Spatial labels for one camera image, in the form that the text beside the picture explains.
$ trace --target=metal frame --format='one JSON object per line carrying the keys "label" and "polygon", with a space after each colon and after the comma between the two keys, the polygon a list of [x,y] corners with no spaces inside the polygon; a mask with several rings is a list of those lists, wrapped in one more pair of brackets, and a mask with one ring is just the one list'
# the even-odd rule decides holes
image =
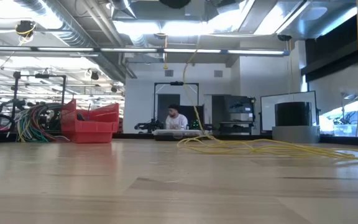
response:
{"label": "metal frame", "polygon": [[[171,85],[170,82],[154,83],[154,100],[153,100],[153,119],[155,120],[155,87],[157,85]],[[197,86],[197,106],[200,103],[200,84],[199,83],[184,83],[183,85],[196,85]]]}
{"label": "metal frame", "polygon": [[[296,92],[296,93],[289,93],[289,94],[297,94],[297,93],[309,93],[309,92],[314,92],[314,104],[316,105],[316,123],[317,125],[320,125],[320,120],[319,120],[319,109],[317,109],[317,99],[316,99],[316,91],[307,91],[307,92]],[[288,95],[288,93],[284,93],[284,94],[276,94],[276,95],[269,95],[269,96],[282,96],[282,95]],[[261,96],[260,97],[260,113],[259,113],[259,116],[260,116],[260,122],[259,122],[259,125],[260,125],[260,132],[262,133],[262,131],[265,131],[267,133],[271,133],[272,131],[270,130],[263,130],[263,126],[262,126],[262,97],[269,97],[269,96]]]}
{"label": "metal frame", "polygon": [[[50,75],[42,75],[42,74],[36,74],[36,75],[22,75],[20,72],[14,72],[13,77],[15,78],[15,85],[14,85],[14,92],[13,92],[13,106],[12,106],[12,118],[15,118],[16,113],[16,99],[17,99],[17,91],[19,89],[19,79],[21,77],[35,77],[35,78],[49,78]],[[62,84],[62,105],[65,103],[65,92],[66,92],[66,75],[53,75],[53,77],[62,77],[63,78],[63,84]]]}
{"label": "metal frame", "polygon": [[[175,49],[164,47],[26,47],[0,45],[0,52],[63,52],[63,53],[158,53],[158,54],[193,54],[196,49]],[[197,54],[223,54],[243,56],[284,57],[289,50],[277,49],[198,49]]]}

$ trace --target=hanging yellow cable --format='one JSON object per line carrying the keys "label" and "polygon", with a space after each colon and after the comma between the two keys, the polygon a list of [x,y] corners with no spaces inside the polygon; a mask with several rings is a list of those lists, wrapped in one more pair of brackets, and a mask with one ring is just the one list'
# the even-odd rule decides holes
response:
{"label": "hanging yellow cable", "polygon": [[[198,114],[197,108],[190,97],[188,87],[185,84],[187,67],[189,63],[191,63],[191,61],[194,59],[195,55],[197,54],[197,51],[198,46],[194,54],[185,64],[185,68],[183,69],[183,87],[185,89],[187,97],[193,104],[194,112],[197,117],[197,122],[204,135],[195,138],[182,139],[177,144],[178,148],[191,149],[193,151],[200,152],[203,154],[235,154],[242,152],[246,154],[272,154],[276,156],[288,156],[292,158],[323,156],[333,159],[358,160],[358,156],[356,156],[356,153],[358,154],[358,149],[328,149],[314,146],[302,146],[298,144],[274,141],[269,139],[258,139],[252,141],[222,141],[216,139],[212,135],[209,135],[204,130],[203,125],[201,124],[200,115]],[[212,140],[214,143],[206,144],[205,142],[203,142],[204,139]]]}

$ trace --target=red storage bin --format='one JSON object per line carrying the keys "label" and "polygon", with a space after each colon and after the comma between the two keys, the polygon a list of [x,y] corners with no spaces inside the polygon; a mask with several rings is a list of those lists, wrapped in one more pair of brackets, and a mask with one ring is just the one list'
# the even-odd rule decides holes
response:
{"label": "red storage bin", "polygon": [[[77,119],[81,113],[85,121]],[[76,100],[63,105],[60,114],[62,134],[75,143],[111,142],[112,134],[119,126],[118,103],[100,107],[95,110],[77,110]]]}

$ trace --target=bundle of colorful wires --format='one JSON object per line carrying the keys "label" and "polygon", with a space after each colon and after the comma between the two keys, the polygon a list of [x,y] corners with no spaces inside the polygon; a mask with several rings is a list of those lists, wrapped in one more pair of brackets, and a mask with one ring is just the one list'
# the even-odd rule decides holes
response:
{"label": "bundle of colorful wires", "polygon": [[47,103],[44,105],[33,106],[17,114],[15,122],[17,124],[17,140],[20,142],[53,142],[60,139],[69,141],[64,136],[52,136],[46,132],[39,124],[39,119],[47,110],[60,110],[60,103]]}

